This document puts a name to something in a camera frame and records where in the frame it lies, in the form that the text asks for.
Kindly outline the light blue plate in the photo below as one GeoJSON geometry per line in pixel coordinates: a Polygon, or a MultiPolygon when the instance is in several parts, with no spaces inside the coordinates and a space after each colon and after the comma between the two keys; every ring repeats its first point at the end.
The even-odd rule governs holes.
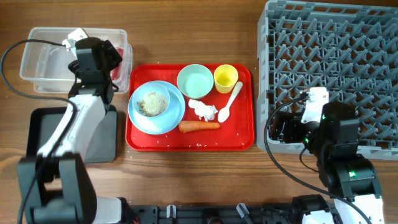
{"type": "Polygon", "coordinates": [[[129,110],[129,119],[133,125],[146,134],[164,134],[175,128],[185,114],[185,100],[176,86],[165,81],[152,81],[160,83],[170,93],[170,104],[166,112],[158,117],[146,118],[129,110]]]}

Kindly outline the mint green bowl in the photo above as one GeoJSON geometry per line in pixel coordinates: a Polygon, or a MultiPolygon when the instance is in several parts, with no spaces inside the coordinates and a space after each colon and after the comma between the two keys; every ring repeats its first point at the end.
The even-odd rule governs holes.
{"type": "Polygon", "coordinates": [[[200,64],[183,67],[177,75],[177,87],[183,95],[200,99],[209,94],[214,85],[212,72],[200,64]]]}

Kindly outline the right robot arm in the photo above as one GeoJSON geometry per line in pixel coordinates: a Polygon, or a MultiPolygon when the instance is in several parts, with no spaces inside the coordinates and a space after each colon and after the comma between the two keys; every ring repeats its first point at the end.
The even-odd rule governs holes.
{"type": "Polygon", "coordinates": [[[384,223],[381,186],[370,160],[357,152],[359,120],[341,102],[323,105],[318,127],[300,140],[317,157],[318,176],[343,223],[384,223]]]}

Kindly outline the rice and food scraps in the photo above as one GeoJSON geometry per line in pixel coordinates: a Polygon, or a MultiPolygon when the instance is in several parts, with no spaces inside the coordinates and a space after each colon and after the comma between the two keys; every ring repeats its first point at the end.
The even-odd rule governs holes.
{"type": "Polygon", "coordinates": [[[156,92],[146,93],[138,102],[139,111],[147,117],[154,117],[162,114],[168,107],[168,99],[156,92]]]}

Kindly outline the light blue bowl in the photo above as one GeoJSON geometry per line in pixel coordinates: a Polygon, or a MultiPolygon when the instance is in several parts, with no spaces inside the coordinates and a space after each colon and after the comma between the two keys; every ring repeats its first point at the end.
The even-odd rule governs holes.
{"type": "Polygon", "coordinates": [[[139,86],[131,95],[130,99],[129,99],[129,110],[131,112],[135,112],[138,115],[141,115],[143,117],[146,118],[154,118],[154,117],[158,117],[158,116],[154,116],[154,117],[147,117],[144,116],[140,111],[139,111],[139,107],[137,106],[137,102],[146,94],[146,93],[152,93],[152,92],[156,92],[156,93],[160,93],[162,95],[164,95],[170,104],[170,93],[169,91],[166,89],[166,87],[164,87],[163,85],[161,85],[160,83],[156,83],[156,82],[148,82],[145,83],[141,86],[139,86]]]}

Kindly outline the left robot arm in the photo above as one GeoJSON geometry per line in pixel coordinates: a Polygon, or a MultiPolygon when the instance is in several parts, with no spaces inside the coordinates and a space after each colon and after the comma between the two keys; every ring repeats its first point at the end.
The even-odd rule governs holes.
{"type": "Polygon", "coordinates": [[[69,70],[79,80],[68,94],[67,109],[36,157],[20,160],[17,173],[22,223],[128,223],[125,199],[98,197],[85,164],[86,150],[111,106],[118,88],[110,72],[122,56],[108,40],[87,37],[75,42],[69,70]]]}

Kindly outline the red sauce packet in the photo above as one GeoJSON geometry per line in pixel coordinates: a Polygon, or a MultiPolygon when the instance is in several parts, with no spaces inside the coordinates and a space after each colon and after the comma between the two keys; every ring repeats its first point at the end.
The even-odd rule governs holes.
{"type": "MultiPolygon", "coordinates": [[[[121,48],[116,48],[116,50],[118,51],[118,53],[120,54],[120,56],[123,56],[124,50],[121,48]]],[[[119,78],[120,76],[120,68],[121,68],[121,63],[119,64],[118,67],[116,67],[115,69],[111,70],[110,76],[112,81],[115,81],[119,78]]]]}

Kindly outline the white napkin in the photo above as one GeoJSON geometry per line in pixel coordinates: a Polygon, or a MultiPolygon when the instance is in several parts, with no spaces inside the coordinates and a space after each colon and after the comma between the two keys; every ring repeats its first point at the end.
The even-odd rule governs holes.
{"type": "Polygon", "coordinates": [[[214,105],[209,106],[198,100],[190,99],[188,106],[194,110],[199,119],[203,118],[206,122],[214,120],[218,112],[214,105]]]}

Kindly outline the yellow plastic cup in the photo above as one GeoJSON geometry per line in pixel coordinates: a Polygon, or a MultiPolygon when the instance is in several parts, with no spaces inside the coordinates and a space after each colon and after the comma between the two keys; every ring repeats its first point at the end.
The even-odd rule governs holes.
{"type": "Polygon", "coordinates": [[[233,89],[238,81],[239,73],[234,66],[224,64],[216,68],[213,76],[216,90],[219,93],[225,94],[233,89]]]}

